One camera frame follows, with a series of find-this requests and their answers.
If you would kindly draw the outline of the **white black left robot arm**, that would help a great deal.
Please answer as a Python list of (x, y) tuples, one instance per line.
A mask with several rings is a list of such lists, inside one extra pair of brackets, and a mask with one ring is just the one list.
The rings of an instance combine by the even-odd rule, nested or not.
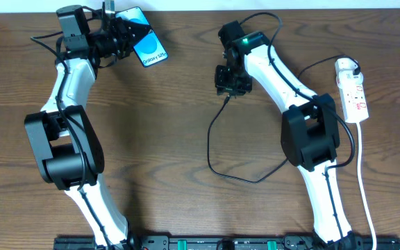
[(109, 1), (90, 11), (101, 22), (92, 32), (86, 10), (82, 5), (57, 10), (61, 30), (50, 49), (56, 58), (56, 82), (48, 101), (40, 112), (25, 117), (24, 126), (40, 176), (74, 201), (94, 234), (89, 242), (59, 240), (58, 247), (140, 249), (140, 240), (109, 193), (103, 149), (85, 108), (101, 59), (129, 56), (152, 28), (119, 17)]

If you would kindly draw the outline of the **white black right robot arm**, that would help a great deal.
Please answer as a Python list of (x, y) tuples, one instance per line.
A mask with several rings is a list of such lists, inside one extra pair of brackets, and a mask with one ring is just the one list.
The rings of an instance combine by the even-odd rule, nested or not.
[(263, 32), (245, 33), (242, 22), (233, 21), (218, 32), (224, 47), (225, 65), (215, 70), (217, 94), (226, 99), (243, 96), (257, 80), (282, 114), (281, 147), (306, 184), (314, 216), (314, 234), (323, 249), (355, 249), (356, 239), (344, 214), (336, 170), (353, 156), (338, 163), (338, 128), (347, 132), (350, 150), (356, 148), (351, 131), (335, 111), (329, 94), (307, 88), (281, 61), (273, 39)]

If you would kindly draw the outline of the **blue smartphone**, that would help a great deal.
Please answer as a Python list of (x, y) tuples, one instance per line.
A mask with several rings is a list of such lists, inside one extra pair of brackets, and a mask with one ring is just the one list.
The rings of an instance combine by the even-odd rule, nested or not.
[[(150, 25), (142, 9), (138, 6), (118, 12), (116, 17), (136, 24)], [(133, 47), (135, 54), (142, 63), (143, 67), (150, 67), (168, 59), (169, 55), (164, 46), (158, 39), (156, 32), (151, 28), (150, 31)]]

